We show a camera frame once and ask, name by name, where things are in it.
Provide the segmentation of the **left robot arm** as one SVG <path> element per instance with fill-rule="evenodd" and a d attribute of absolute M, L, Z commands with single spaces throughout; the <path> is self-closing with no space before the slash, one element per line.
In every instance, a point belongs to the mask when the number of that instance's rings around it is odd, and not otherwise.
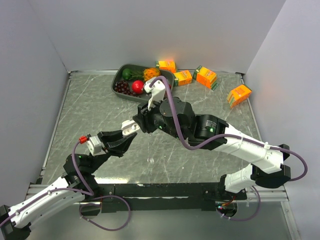
<path fill-rule="evenodd" d="M 81 136 L 76 145 L 88 143 L 90 154 L 77 154 L 73 150 L 63 166 L 63 175 L 47 188 L 16 205 L 1 206 L 0 230 L 3 238 L 25 240 L 39 221 L 74 203 L 104 199 L 93 173 L 111 156 L 121 158 L 136 136 L 135 132 L 125 136 L 121 130 Z"/>

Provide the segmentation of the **orange sponge box near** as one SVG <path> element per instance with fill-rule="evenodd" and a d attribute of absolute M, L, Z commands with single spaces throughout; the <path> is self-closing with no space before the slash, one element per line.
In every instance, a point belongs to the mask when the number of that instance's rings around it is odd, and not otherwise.
<path fill-rule="evenodd" d="M 214 71 L 200 65 L 193 72 L 192 78 L 203 86 L 213 90 L 216 87 L 218 76 Z"/>

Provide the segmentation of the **dark grey fruit tray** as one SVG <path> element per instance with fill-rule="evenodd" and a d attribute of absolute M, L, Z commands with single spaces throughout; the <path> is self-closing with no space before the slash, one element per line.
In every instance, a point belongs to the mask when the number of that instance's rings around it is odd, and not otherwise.
<path fill-rule="evenodd" d="M 138 103 L 147 103 L 150 98 L 149 94 L 145 91 L 143 91 L 143 93 L 134 93 L 132 85 L 135 81 L 142 81 L 144 84 L 146 82 L 145 77 L 154 77 L 155 73 L 164 76 L 169 83 L 170 89 L 173 89 L 175 81 L 173 73 L 155 67 L 127 63 L 121 66 L 115 74 L 111 84 L 111 90 L 119 98 Z"/>

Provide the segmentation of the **orange striped sponge box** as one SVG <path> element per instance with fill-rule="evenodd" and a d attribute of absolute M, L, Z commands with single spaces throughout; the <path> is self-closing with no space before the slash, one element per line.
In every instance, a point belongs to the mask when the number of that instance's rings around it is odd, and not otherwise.
<path fill-rule="evenodd" d="M 230 108 L 235 107 L 236 105 L 242 103 L 246 100 L 252 93 L 252 90 L 245 84 L 239 85 L 236 88 L 232 89 L 226 100 Z"/>

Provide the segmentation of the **orange pineapple toy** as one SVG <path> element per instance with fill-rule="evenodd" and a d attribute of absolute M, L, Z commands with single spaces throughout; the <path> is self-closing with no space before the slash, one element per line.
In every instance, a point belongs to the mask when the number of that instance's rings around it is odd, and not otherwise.
<path fill-rule="evenodd" d="M 145 82 L 149 81 L 152 78 L 156 78 L 159 77 L 161 75 L 161 72 L 158 68 L 156 67 L 150 67 L 150 68 L 146 68 L 143 72 L 142 72 L 142 77 L 143 80 Z"/>

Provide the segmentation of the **green pepper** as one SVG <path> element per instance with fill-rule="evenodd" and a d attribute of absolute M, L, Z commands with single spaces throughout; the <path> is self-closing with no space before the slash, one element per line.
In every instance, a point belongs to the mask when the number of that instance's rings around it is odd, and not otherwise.
<path fill-rule="evenodd" d="M 125 81 L 130 81 L 132 79 L 132 76 L 133 76 L 133 73 L 132 73 L 132 70 L 129 69 L 129 68 L 125 68 L 123 71 L 122 71 L 122 78 L 125 80 Z"/>

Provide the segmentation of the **red pomegranate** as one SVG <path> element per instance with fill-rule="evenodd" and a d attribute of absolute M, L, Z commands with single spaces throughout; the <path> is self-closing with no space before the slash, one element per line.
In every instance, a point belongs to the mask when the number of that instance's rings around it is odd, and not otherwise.
<path fill-rule="evenodd" d="M 136 80 L 131 85 L 132 91 L 137 95 L 140 95 L 144 91 L 144 82 L 141 80 Z"/>

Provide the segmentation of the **dark purple grapes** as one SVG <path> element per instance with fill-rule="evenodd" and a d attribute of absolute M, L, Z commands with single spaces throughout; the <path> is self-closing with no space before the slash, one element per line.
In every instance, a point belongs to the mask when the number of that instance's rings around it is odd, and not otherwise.
<path fill-rule="evenodd" d="M 121 95 L 139 98 L 139 95 L 136 94 L 135 92 L 133 92 L 133 90 L 132 90 L 132 82 L 131 81 L 125 81 L 125 80 L 117 81 L 113 86 L 113 90 L 116 93 L 119 93 Z"/>

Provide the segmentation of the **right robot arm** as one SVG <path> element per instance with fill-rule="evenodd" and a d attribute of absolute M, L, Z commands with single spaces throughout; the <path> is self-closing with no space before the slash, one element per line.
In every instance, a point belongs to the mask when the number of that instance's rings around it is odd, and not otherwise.
<path fill-rule="evenodd" d="M 140 104 L 133 120 L 144 133 L 161 130 L 187 141 L 187 147 L 200 145 L 201 149 L 230 154 L 248 163 L 243 169 L 220 178 L 218 193 L 223 199 L 250 186 L 276 189 L 291 180 L 291 169 L 284 164 L 288 153 L 276 146 L 258 141 L 234 128 L 221 118 L 210 114 L 195 114 L 192 105 L 178 97 L 173 98 L 176 113 L 172 113 L 168 99 Z"/>

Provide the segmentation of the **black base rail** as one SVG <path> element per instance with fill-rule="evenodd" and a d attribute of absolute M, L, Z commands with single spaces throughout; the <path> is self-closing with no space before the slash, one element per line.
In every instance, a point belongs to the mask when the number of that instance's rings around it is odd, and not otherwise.
<path fill-rule="evenodd" d="M 244 189 L 230 193 L 217 182 L 194 183 L 111 183 L 99 184 L 93 197 L 86 196 L 81 203 L 101 203 L 102 213 L 158 210 L 215 211 L 216 204 L 232 199 L 246 200 Z"/>

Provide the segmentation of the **white oval charging case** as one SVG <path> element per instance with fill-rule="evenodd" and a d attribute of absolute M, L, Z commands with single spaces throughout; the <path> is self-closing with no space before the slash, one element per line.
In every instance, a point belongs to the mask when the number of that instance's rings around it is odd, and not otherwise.
<path fill-rule="evenodd" d="M 140 126 L 134 120 L 126 120 L 121 124 L 121 131 L 124 137 L 140 131 Z"/>

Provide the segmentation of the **orange box middle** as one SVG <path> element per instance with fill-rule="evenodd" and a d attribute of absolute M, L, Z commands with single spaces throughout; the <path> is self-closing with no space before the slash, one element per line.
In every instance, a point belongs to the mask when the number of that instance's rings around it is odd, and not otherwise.
<path fill-rule="evenodd" d="M 183 70 L 174 73 L 174 86 L 183 86 L 192 82 L 192 75 L 189 70 Z"/>

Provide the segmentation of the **orange box back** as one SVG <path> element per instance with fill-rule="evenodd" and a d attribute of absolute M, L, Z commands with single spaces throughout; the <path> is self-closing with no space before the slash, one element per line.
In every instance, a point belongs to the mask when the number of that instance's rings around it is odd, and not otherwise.
<path fill-rule="evenodd" d="M 156 61 L 155 67 L 161 70 L 165 70 L 171 73 L 176 73 L 177 72 L 177 66 L 174 61 Z"/>

